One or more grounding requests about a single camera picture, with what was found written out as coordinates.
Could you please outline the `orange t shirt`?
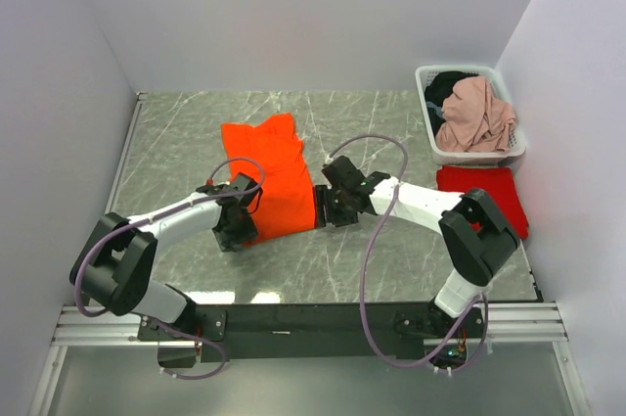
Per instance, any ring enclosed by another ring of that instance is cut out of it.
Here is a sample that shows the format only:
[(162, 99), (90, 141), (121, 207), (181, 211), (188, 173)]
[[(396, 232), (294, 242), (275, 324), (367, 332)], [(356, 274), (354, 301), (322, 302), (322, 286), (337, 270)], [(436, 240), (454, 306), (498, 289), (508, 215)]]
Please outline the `orange t shirt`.
[(258, 180), (265, 173), (260, 200), (252, 203), (255, 245), (315, 228), (313, 184), (292, 115), (272, 115), (257, 126), (224, 123), (221, 140), (232, 175)]

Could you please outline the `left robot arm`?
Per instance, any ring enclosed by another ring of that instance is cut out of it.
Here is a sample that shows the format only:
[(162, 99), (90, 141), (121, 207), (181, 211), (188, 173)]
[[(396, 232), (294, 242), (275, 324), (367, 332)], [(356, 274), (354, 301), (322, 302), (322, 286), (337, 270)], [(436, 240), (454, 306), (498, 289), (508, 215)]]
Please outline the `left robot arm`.
[(225, 184), (205, 184), (152, 212), (103, 215), (69, 273), (74, 297), (94, 300), (116, 316), (146, 316), (175, 340), (199, 335), (197, 304), (152, 278), (157, 255), (205, 231), (213, 233), (222, 252), (251, 243), (258, 230), (248, 208), (258, 205), (262, 194), (261, 185), (240, 172)]

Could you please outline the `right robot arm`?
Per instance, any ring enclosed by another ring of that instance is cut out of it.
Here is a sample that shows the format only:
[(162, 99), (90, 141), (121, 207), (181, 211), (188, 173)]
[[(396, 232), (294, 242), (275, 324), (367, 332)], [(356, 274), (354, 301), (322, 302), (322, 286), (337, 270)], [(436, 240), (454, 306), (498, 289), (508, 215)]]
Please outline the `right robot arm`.
[(360, 273), (359, 306), (365, 319), (368, 265), (375, 241), (390, 217), (425, 227), (441, 236), (453, 269), (426, 306), (425, 317), (410, 319), (414, 327), (433, 337), (450, 337), (464, 324), (464, 313), (483, 296), (520, 244), (514, 228), (490, 195), (478, 188), (465, 193), (442, 192), (406, 183), (374, 171), (366, 176), (340, 156), (324, 165), (328, 183), (313, 187), (316, 226), (356, 224), (363, 213), (378, 215)]

